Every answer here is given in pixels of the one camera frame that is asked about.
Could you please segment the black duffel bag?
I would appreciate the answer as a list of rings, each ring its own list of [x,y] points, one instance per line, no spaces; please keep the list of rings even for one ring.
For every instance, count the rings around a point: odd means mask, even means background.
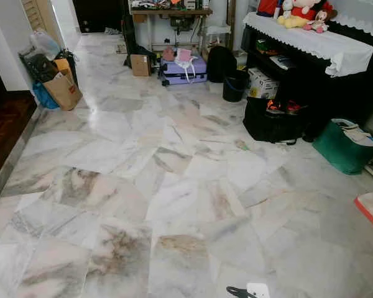
[[[294,145],[308,128],[308,116],[269,112],[268,99],[247,97],[244,128],[255,141]]]

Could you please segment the green fabric bag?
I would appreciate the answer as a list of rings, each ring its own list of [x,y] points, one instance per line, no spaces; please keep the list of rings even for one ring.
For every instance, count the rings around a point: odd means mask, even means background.
[[[338,171],[358,175],[373,159],[373,136],[347,119],[331,119],[313,147]]]

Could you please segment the black bucket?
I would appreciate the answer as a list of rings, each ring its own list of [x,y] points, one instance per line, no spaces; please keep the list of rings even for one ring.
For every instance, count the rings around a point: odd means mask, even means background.
[[[231,69],[224,72],[223,99],[240,102],[248,87],[249,73],[246,70]]]

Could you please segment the white carton box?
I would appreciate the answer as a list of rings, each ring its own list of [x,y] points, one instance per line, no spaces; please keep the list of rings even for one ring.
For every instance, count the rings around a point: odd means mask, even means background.
[[[249,68],[249,97],[258,97],[259,99],[274,99],[277,96],[279,82],[270,78],[258,68]]]

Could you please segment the black upright piano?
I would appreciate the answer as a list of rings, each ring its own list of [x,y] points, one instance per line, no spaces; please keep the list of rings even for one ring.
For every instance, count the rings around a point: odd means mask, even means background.
[[[373,47],[373,36],[360,29],[330,22],[329,31]],[[295,67],[278,67],[269,56],[258,52],[256,42],[260,39],[274,46]],[[373,114],[373,56],[364,71],[332,77],[325,72],[331,60],[278,42],[249,25],[244,28],[242,48],[248,53],[248,68],[258,68],[279,82],[277,99],[289,97],[308,108],[310,133],[317,133],[332,117],[345,117],[362,124]]]

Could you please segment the dark wooden stair step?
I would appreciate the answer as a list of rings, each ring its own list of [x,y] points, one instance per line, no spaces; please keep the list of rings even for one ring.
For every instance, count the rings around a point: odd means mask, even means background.
[[[30,91],[7,91],[0,79],[0,170],[37,107]]]

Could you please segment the purple suitcase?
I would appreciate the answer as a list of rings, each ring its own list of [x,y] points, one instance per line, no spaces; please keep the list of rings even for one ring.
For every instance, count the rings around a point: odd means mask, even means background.
[[[158,78],[163,86],[184,83],[206,82],[208,76],[203,58],[191,56],[189,61],[175,58],[173,61],[161,59]]]

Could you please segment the black backpack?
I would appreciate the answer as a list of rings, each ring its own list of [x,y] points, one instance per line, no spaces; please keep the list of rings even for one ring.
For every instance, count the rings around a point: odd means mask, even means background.
[[[223,46],[210,48],[206,62],[206,74],[209,82],[223,83],[226,73],[236,68],[236,57],[229,48]]]

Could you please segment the pink tote bag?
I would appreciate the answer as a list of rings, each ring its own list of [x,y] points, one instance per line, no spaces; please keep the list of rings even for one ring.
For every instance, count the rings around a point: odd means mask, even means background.
[[[195,57],[192,56],[190,49],[177,49],[174,62],[178,67],[183,68],[187,83],[191,83],[190,79],[197,74],[193,63],[194,59]]]

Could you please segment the small cardboard box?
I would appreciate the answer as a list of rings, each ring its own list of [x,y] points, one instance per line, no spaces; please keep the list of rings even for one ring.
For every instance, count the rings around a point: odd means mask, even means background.
[[[147,55],[132,54],[130,56],[133,76],[150,76],[150,59]]]

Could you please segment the white lace piano cover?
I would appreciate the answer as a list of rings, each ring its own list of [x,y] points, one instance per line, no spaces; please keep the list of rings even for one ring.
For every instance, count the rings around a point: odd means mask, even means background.
[[[305,29],[286,29],[271,17],[258,16],[255,12],[249,12],[243,22],[278,42],[329,60],[325,73],[331,77],[366,71],[373,55],[373,46],[336,32],[318,34]]]

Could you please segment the blue plastic bag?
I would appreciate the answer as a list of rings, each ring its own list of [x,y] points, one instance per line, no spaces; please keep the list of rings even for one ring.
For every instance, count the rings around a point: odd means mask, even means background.
[[[49,110],[56,110],[60,107],[42,83],[34,82],[31,90],[42,107]]]

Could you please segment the brown paper bag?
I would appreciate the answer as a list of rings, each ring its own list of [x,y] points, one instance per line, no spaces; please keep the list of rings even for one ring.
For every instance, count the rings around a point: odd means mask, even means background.
[[[72,111],[83,98],[70,69],[60,70],[53,79],[44,82],[44,87],[59,105],[59,108],[65,111]]]

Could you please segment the red yellow plush doll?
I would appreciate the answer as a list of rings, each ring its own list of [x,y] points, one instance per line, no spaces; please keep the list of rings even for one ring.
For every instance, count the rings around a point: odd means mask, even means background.
[[[328,30],[326,22],[338,14],[328,1],[284,0],[284,15],[277,18],[277,23],[287,29],[301,28],[322,34]]]

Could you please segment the white plastic bag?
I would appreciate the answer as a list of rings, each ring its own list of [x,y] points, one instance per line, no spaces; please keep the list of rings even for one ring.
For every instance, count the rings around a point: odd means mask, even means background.
[[[61,52],[62,47],[43,29],[36,29],[30,34],[31,45],[44,54],[48,60],[55,60]]]

